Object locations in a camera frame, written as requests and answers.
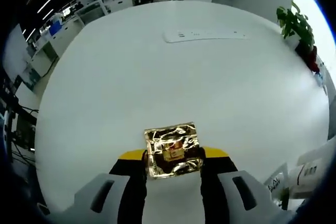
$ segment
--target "green plant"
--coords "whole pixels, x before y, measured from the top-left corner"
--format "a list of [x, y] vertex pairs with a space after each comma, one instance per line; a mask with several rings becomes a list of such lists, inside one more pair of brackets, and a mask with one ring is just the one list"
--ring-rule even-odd
[[282, 28], [281, 34], [286, 39], [289, 36], [297, 33], [299, 35], [300, 42], [304, 43], [310, 49], [313, 48], [315, 43], [312, 28], [308, 24], [308, 17], [300, 13], [300, 8], [292, 1], [292, 6], [296, 9], [294, 14], [291, 9], [285, 9], [280, 6], [277, 9], [277, 17]]

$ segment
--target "small gold box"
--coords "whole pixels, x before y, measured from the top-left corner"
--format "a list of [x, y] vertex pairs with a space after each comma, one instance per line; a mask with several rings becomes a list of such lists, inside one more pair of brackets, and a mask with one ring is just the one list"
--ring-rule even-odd
[[169, 178], [201, 169], [200, 147], [194, 123], [145, 130], [148, 174]]

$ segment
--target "potted plant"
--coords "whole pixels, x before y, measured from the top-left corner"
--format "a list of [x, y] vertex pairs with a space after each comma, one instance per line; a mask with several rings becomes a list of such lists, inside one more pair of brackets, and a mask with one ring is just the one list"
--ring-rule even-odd
[[316, 64], [317, 49], [314, 46], [314, 35], [308, 24], [308, 17], [301, 14], [300, 8], [292, 1], [296, 9], [294, 14], [291, 9], [280, 6], [277, 9], [277, 17], [282, 28], [281, 34], [295, 52], [304, 60], [307, 67], [313, 72], [319, 72]]

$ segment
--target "red object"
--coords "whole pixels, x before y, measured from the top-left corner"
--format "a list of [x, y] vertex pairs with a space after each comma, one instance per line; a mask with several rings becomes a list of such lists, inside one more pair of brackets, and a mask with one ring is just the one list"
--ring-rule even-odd
[[317, 56], [317, 47], [314, 46], [313, 50], [308, 55], [301, 56], [301, 58], [311, 71], [318, 73], [320, 72], [320, 69], [316, 64], [316, 56]]

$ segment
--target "round table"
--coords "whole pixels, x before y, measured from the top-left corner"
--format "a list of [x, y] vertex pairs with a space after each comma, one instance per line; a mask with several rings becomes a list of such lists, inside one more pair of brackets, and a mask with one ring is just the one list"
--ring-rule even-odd
[[[167, 43], [167, 30], [235, 29], [248, 39]], [[51, 212], [144, 129], [194, 122], [201, 146], [225, 150], [258, 180], [325, 143], [328, 97], [280, 28], [203, 2], [131, 7], [88, 24], [58, 62], [41, 101], [36, 168]]]

